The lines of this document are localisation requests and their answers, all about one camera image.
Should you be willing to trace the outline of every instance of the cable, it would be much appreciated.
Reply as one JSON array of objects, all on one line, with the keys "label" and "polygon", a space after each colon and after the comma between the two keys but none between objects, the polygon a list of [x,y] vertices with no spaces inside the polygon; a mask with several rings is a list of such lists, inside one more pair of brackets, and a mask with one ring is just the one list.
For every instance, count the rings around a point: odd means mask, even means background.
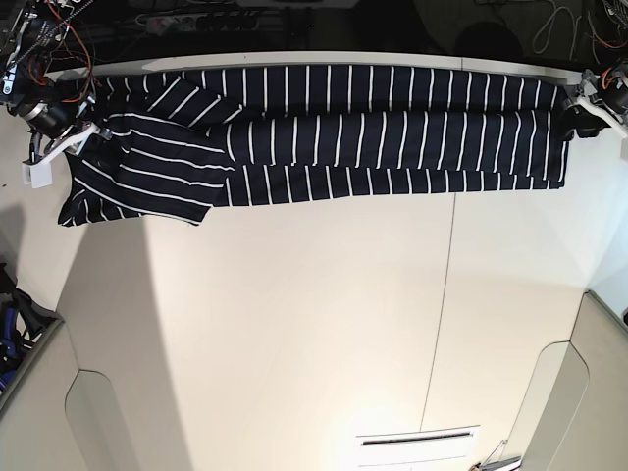
[{"label": "cable", "polygon": [[593,20],[591,19],[591,14],[588,15],[587,20],[589,22],[589,26],[591,27],[591,33],[593,34],[593,38],[596,39],[598,41],[599,44],[601,44],[602,46],[608,48],[608,49],[621,49],[623,47],[626,47],[626,45],[628,45],[628,41],[624,41],[623,44],[610,44],[607,41],[604,41],[599,35],[598,32],[596,31],[596,27],[593,26]]},{"label": "cable", "polygon": [[[543,25],[539,28],[537,33],[532,38],[533,52],[535,54],[541,55],[541,54],[544,54],[548,50],[548,47],[550,47],[551,34],[553,33],[553,27],[556,23],[556,18],[558,17],[558,14],[560,12],[566,12],[569,15],[569,18],[571,19],[571,31],[572,31],[571,48],[569,49],[569,61],[573,61],[573,56],[576,52],[576,42],[578,39],[578,25],[580,24],[580,20],[582,17],[576,18],[573,12],[571,11],[571,9],[569,9],[569,7],[564,7],[564,6],[558,7],[556,3],[554,2],[554,0],[497,0],[497,1],[486,0],[484,2],[480,2],[479,0],[476,0],[477,5],[489,5],[489,6],[492,6],[492,5],[503,6],[503,5],[515,4],[515,3],[522,4],[522,3],[538,3],[538,2],[550,3],[553,6],[553,12],[551,12],[546,22],[543,23]],[[547,31],[546,41],[541,47],[538,47],[537,43],[539,42],[539,38],[541,38],[541,36],[544,33],[546,33],[546,31]]]},{"label": "cable", "polygon": [[[70,31],[72,32],[74,37],[77,39],[78,44],[80,45],[80,47],[82,48],[83,52],[85,53],[85,58],[87,60],[87,81],[85,82],[85,86],[83,87],[82,92],[80,93],[80,95],[77,98],[71,98],[71,99],[63,100],[64,103],[76,103],[78,101],[81,101],[85,97],[87,92],[89,91],[89,84],[91,83],[91,78],[92,78],[91,57],[89,56],[89,51],[87,50],[87,47],[85,46],[85,43],[82,42],[82,40],[80,39],[79,34],[74,29],[74,27],[72,25],[70,25],[67,22],[67,20],[64,21],[63,18],[61,18],[61,15],[59,15],[59,13],[52,7],[52,4],[50,3],[50,0],[45,0],[45,2],[46,2],[46,5],[48,5],[48,8],[52,12],[52,14],[57,18],[57,20],[62,22],[62,24],[66,25],[70,29]],[[68,44],[66,44],[65,40],[64,40],[64,45],[66,46],[66,50],[68,51],[68,53],[70,53],[70,49],[68,49]]]},{"label": "cable", "polygon": [[[67,18],[64,19],[64,23],[70,21],[72,18],[74,18],[76,15],[78,15],[80,12],[82,12],[85,8],[87,8],[89,5],[91,5],[92,3],[94,3],[95,0],[87,0],[82,7],[77,8],[73,13],[71,13]],[[34,44],[32,46],[29,47],[29,49],[22,54],[21,56],[19,56],[16,60],[10,62],[7,64],[7,66],[5,67],[4,72],[2,73],[2,77],[5,76],[7,74],[7,71],[9,71],[13,66],[15,66],[16,64],[19,64],[21,61],[23,61],[26,57],[28,57],[30,55],[30,53],[32,51],[34,51],[37,46],[39,46],[45,39],[48,39],[52,36],[54,36],[54,34],[57,32],[57,30],[62,27],[64,24],[63,23],[59,23],[58,25],[54,26],[53,28],[51,28],[48,32],[46,32],[45,34],[39,36]]]}]

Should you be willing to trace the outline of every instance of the folded cloth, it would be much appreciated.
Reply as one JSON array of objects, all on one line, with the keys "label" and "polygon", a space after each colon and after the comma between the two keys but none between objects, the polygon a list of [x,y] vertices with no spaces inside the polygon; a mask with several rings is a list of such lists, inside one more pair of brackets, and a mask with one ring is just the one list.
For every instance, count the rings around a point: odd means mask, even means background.
[{"label": "folded cloth", "polygon": [[[555,189],[564,91],[535,78],[294,65],[101,78],[59,223],[354,195]],[[114,162],[101,165],[101,162]]]}]

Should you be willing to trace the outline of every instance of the navy striped fabric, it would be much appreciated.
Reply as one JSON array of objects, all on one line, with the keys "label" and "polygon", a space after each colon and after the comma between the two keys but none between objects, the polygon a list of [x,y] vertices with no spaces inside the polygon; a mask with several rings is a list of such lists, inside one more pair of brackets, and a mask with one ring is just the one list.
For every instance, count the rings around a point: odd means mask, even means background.
[{"label": "navy striped fabric", "polygon": [[354,195],[551,189],[563,90],[534,78],[294,65],[101,80],[114,138],[69,156],[64,226]]}]

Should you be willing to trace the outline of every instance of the robotic arm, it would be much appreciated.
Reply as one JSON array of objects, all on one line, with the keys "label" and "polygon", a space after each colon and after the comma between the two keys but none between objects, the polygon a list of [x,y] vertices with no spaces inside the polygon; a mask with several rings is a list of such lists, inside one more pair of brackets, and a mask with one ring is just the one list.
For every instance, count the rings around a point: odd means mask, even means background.
[{"label": "robotic arm", "polygon": [[[33,188],[52,184],[50,163],[58,155],[80,155],[92,136],[111,138],[107,130],[83,119],[88,106],[95,103],[88,54],[89,76],[78,96],[65,98],[45,77],[52,52],[63,45],[70,31],[74,32],[72,19],[93,1],[21,0],[0,36],[0,104],[30,126],[32,138],[23,176]],[[42,150],[43,136],[50,142]]]}]

